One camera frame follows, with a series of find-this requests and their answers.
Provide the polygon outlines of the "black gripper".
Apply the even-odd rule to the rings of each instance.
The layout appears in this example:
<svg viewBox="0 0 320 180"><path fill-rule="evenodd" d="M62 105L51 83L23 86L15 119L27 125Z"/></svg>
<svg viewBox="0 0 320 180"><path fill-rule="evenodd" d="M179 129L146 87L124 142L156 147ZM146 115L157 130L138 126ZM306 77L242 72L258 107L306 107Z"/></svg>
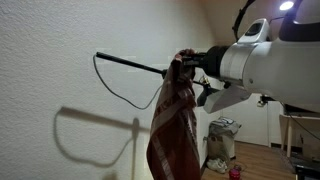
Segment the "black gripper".
<svg viewBox="0 0 320 180"><path fill-rule="evenodd" d="M222 58L227 50L228 46L213 46L207 52L184 55L183 62L185 66L201 68L206 75L219 78Z"/></svg>

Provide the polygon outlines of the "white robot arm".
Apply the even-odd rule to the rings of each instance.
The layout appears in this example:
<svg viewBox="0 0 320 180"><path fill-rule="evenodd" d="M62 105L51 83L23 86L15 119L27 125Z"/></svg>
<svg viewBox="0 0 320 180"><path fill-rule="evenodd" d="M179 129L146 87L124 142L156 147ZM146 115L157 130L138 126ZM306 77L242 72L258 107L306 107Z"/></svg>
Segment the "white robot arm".
<svg viewBox="0 0 320 180"><path fill-rule="evenodd" d="M320 0L295 0L283 19L278 37L268 39L269 23L254 21L231 46L185 55L183 64L203 69L225 83L198 100L213 113L267 95L297 108L320 112Z"/></svg>

